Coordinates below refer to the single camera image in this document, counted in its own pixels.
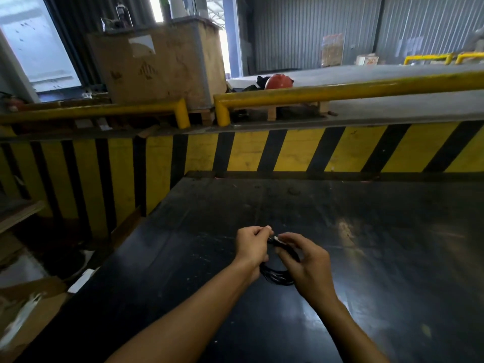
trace hand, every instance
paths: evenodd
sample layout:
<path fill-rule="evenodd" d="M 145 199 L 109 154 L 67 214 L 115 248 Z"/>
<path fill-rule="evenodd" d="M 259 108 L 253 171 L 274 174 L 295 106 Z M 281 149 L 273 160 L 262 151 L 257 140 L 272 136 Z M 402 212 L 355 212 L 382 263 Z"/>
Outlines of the hand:
<path fill-rule="evenodd" d="M 285 250 L 275 247 L 287 270 L 294 279 L 298 292 L 315 308 L 317 305 L 339 304 L 331 276 L 330 255 L 324 248 L 296 233 L 283 233 L 279 240 L 295 245 L 303 251 L 301 262 L 294 260 Z"/>
<path fill-rule="evenodd" d="M 251 268 L 251 282 L 259 277 L 259 265 L 267 262 L 267 238 L 274 234 L 268 225 L 248 226 L 237 231 L 235 248 L 237 253 L 234 262 L 248 264 Z"/>

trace red helmet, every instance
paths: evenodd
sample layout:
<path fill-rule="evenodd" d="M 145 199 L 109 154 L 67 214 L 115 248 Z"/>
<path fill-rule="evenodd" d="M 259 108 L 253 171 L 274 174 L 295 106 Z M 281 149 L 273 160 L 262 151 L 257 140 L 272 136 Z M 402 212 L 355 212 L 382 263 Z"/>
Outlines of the red helmet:
<path fill-rule="evenodd" d="M 274 74 L 266 83 L 265 89 L 280 89 L 285 87 L 292 87 L 293 79 L 284 74 Z"/>

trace black cable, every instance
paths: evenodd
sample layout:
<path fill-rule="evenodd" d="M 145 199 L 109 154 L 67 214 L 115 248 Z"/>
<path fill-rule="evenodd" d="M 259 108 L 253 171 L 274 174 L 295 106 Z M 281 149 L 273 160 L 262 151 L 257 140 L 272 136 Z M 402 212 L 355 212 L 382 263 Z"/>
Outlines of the black cable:
<path fill-rule="evenodd" d="M 267 240 L 267 244 L 271 244 L 274 247 L 281 247 L 282 249 L 286 250 L 287 253 L 290 254 L 293 259 L 295 259 L 297 262 L 300 262 L 299 255 L 294 250 L 294 248 L 292 248 L 288 244 L 282 243 L 280 240 L 277 239 L 277 237 L 269 238 Z M 283 285 L 283 286 L 290 286 L 294 284 L 294 280 L 291 274 L 289 274 L 289 271 L 287 270 L 284 270 L 284 271 L 273 270 L 272 268 L 267 267 L 265 262 L 260 264 L 259 269 L 260 269 L 260 273 L 270 283 Z"/>

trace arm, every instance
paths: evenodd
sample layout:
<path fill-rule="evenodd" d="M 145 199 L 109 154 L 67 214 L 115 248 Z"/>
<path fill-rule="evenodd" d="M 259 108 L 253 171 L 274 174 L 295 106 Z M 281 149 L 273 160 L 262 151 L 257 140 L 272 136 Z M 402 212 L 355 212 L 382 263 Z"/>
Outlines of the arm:
<path fill-rule="evenodd" d="M 199 291 L 139 332 L 106 363 L 195 362 L 267 258 L 270 227 L 239 229 L 234 261 Z"/>
<path fill-rule="evenodd" d="M 298 263 L 286 251 L 276 248 L 298 292 L 328 329 L 341 359 L 345 363 L 388 363 L 336 296 L 329 253 L 300 234 L 284 233 L 279 239 L 303 251 L 304 259 Z"/>

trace yellow metal pipe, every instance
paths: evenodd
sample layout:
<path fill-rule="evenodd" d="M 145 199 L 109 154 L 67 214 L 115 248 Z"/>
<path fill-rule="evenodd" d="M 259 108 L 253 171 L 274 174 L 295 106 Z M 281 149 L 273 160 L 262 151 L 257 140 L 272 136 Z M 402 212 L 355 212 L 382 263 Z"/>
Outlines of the yellow metal pipe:
<path fill-rule="evenodd" d="M 228 109 L 344 99 L 388 97 L 484 89 L 484 71 L 374 80 L 363 83 L 303 86 L 285 89 L 216 94 L 215 113 L 220 126 L 230 124 Z"/>
<path fill-rule="evenodd" d="M 145 104 L 100 104 L 85 107 L 43 109 L 39 111 L 9 113 L 0 115 L 0 125 L 20 122 L 52 121 L 57 119 L 76 119 L 103 117 L 110 115 L 143 115 L 160 112 L 174 112 L 180 129 L 190 127 L 185 99 Z"/>
<path fill-rule="evenodd" d="M 422 54 L 422 55 L 415 55 L 415 56 L 407 56 L 405 61 L 403 62 L 404 65 L 408 65 L 412 60 L 439 60 L 441 58 L 445 59 L 445 64 L 449 65 L 452 61 L 453 54 L 446 53 L 446 54 Z"/>
<path fill-rule="evenodd" d="M 456 65 L 460 65 L 465 58 L 481 57 L 484 58 L 484 52 L 465 52 L 457 56 Z"/>

